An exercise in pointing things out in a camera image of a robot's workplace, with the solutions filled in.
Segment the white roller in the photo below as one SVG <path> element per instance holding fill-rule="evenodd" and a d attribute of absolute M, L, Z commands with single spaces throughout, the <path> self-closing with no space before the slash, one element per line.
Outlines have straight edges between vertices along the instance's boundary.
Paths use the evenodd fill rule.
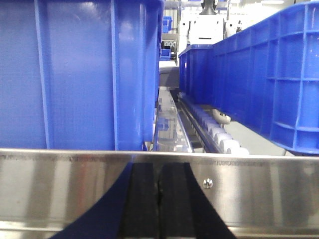
<path fill-rule="evenodd" d="M 202 127 L 207 130 L 208 129 L 208 124 L 210 121 L 211 117 L 210 116 L 205 116 L 202 118 Z"/>
<path fill-rule="evenodd" d="M 212 138 L 215 138 L 215 135 L 217 133 L 226 133 L 226 131 L 223 128 L 212 128 L 209 132 L 210 136 L 212 136 Z"/>
<path fill-rule="evenodd" d="M 207 124 L 207 132 L 208 132 L 209 134 L 211 134 L 210 132 L 212 131 L 213 128 L 220 128 L 220 126 L 219 126 L 219 124 L 217 124 L 217 123 L 212 123 L 212 122 L 210 122 L 210 123 Z"/>
<path fill-rule="evenodd" d="M 217 133 L 215 134 L 214 141 L 219 145 L 220 142 L 224 139 L 233 139 L 232 136 L 228 133 Z"/>
<path fill-rule="evenodd" d="M 226 153 L 234 154 L 234 155 L 243 155 L 243 156 L 249 155 L 248 149 L 246 149 L 246 148 L 238 148 L 238 147 L 228 148 Z"/>
<path fill-rule="evenodd" d="M 213 116 L 218 123 L 230 124 L 231 117 L 224 115 L 217 109 L 213 109 Z"/>
<path fill-rule="evenodd" d="M 240 144 L 233 139 L 224 139 L 220 142 L 219 147 L 223 153 L 226 153 L 229 148 L 240 148 Z"/>

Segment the metal guide rail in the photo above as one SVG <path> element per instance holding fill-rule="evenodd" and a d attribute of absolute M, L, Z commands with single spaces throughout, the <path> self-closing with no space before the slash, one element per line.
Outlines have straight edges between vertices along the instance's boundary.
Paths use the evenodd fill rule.
<path fill-rule="evenodd" d="M 188 120 L 191 122 L 193 128 L 196 131 L 197 136 L 200 139 L 200 142 L 204 148 L 204 150 L 208 153 L 222 153 L 218 145 L 212 140 L 212 138 L 208 135 L 208 133 L 199 125 L 195 117 L 193 116 L 190 109 L 186 106 L 186 104 L 180 100 L 181 110 L 185 113 Z"/>
<path fill-rule="evenodd" d="M 319 158 L 0 149 L 1 238 L 234 236 L 319 238 Z"/>

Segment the ceiling light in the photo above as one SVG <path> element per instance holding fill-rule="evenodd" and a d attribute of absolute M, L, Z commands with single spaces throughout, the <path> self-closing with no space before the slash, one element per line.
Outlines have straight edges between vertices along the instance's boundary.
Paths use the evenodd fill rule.
<path fill-rule="evenodd" d="M 261 4 L 283 4 L 283 0 L 262 0 Z"/>

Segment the blue plastic crate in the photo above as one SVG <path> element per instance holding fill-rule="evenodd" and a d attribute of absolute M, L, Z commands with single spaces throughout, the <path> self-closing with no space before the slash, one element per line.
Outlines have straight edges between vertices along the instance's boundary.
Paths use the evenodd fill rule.
<path fill-rule="evenodd" d="M 319 2 L 180 55 L 180 88 L 288 150 L 319 153 Z"/>
<path fill-rule="evenodd" d="M 0 147 L 141 150 L 162 12 L 162 0 L 0 0 Z"/>
<path fill-rule="evenodd" d="M 160 50 L 160 61 L 170 61 L 171 51 L 170 49 Z"/>
<path fill-rule="evenodd" d="M 164 16 L 163 17 L 163 27 L 162 27 L 162 31 L 163 33 L 168 33 L 171 30 L 171 24 L 173 22 L 173 19 L 171 18 L 171 16 Z"/>

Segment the stainless steel plate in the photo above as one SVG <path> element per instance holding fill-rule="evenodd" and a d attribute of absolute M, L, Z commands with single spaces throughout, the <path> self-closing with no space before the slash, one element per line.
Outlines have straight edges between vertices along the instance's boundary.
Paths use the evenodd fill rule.
<path fill-rule="evenodd" d="M 0 149 L 0 238 L 43 239 L 88 210 L 128 162 L 189 162 L 238 238 L 319 238 L 319 158 Z"/>

